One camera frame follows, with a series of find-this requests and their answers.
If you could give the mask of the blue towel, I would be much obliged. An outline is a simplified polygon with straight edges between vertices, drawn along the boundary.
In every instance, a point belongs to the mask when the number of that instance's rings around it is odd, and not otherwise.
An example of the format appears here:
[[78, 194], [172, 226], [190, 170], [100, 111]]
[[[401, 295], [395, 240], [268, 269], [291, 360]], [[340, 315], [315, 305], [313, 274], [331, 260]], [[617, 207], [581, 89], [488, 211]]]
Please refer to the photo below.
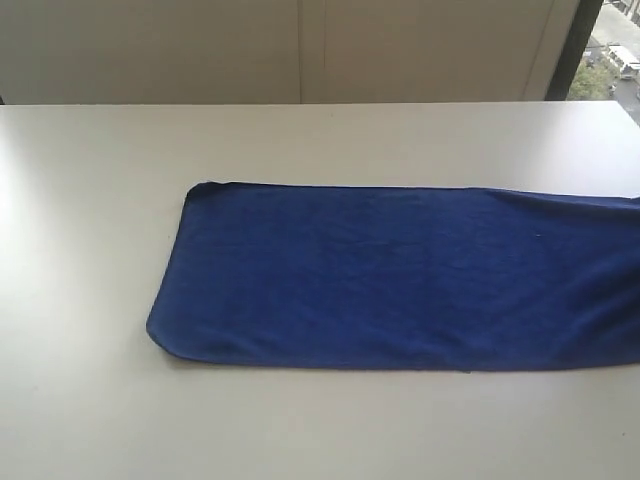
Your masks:
[[639, 202], [201, 183], [146, 330], [175, 357], [348, 370], [639, 360]]

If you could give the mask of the white bus outside window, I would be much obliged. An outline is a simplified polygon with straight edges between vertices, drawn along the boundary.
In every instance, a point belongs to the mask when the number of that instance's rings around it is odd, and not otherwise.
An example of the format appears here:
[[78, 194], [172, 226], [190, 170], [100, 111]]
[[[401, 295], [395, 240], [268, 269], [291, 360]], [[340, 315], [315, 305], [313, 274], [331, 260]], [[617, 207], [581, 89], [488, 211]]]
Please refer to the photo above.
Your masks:
[[618, 44], [608, 45], [605, 56], [620, 79], [634, 80], [638, 77], [639, 60], [626, 47]]

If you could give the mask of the dark window frame post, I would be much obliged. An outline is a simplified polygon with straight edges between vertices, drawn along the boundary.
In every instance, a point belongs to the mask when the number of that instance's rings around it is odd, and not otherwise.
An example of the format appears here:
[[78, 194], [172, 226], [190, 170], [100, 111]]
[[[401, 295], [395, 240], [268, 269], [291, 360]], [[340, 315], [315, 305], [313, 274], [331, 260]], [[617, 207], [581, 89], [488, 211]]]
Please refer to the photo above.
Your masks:
[[580, 0], [576, 7], [545, 101], [565, 101], [587, 46], [603, 0]]

